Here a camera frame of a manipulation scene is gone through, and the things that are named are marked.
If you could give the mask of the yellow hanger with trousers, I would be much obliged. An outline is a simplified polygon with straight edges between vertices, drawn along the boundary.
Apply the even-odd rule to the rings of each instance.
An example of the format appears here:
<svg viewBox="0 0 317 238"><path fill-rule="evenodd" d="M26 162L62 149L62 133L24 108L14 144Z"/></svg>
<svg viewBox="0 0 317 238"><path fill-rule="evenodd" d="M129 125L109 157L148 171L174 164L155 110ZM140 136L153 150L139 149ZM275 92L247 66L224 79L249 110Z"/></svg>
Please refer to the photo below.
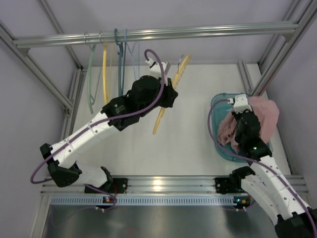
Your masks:
<svg viewBox="0 0 317 238"><path fill-rule="evenodd" d="M177 85L178 85L178 83L179 83L179 81L184 73L184 70L185 70L186 66L188 65L188 63L190 62L191 58L192 58L192 55L186 55L185 58L183 59L183 61L181 62L180 66L178 67L178 70L177 70L177 72L174 76L174 79L172 81L173 89L176 89L176 87L177 87ZM161 118L164 116L164 113L165 113L165 108L161 108L159 111L156 123L154 125L153 135L155 135L157 133Z"/></svg>

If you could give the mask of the pink trousers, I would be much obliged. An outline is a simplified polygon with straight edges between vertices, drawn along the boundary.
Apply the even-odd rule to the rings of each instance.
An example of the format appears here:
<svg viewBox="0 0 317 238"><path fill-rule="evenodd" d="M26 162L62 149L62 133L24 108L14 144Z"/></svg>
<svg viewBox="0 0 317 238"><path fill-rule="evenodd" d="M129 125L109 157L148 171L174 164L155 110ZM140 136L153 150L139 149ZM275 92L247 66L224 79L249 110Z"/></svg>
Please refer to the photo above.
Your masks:
<svg viewBox="0 0 317 238"><path fill-rule="evenodd" d="M248 102L259 119L261 125L260 137L264 143L268 143L278 122L279 109L273 100L263 97L249 97ZM231 148L238 154L238 143L235 141L237 121L232 115L232 112L233 110L230 110L221 121L217 138L219 143L223 146L231 144Z"/></svg>

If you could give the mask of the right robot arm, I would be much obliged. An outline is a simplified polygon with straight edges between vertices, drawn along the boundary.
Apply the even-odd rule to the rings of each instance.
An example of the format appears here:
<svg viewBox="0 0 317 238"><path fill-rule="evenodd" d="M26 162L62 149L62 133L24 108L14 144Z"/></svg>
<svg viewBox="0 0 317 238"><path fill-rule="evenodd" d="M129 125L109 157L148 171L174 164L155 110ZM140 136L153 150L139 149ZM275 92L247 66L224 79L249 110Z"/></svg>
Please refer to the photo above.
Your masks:
<svg viewBox="0 0 317 238"><path fill-rule="evenodd" d="M317 211L295 191L260 138L261 125L251 110L232 112L235 141L248 166L232 172L234 182L266 212L280 238L315 238Z"/></svg>

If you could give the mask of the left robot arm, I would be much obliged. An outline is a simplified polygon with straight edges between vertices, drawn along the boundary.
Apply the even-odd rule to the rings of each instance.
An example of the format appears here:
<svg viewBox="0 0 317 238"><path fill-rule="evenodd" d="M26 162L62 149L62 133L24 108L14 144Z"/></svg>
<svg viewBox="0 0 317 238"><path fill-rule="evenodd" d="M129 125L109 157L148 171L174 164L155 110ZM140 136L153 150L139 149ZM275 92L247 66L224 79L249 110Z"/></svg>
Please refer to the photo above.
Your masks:
<svg viewBox="0 0 317 238"><path fill-rule="evenodd" d="M86 125L63 141L40 147L48 165L51 179L58 187L67 187L75 182L108 192L113 185L113 177L106 167L90 167L79 164L78 159L94 145L107 137L138 123L156 107L171 108L178 93L171 78L161 83L160 78L145 75L132 84L125 95L110 100Z"/></svg>

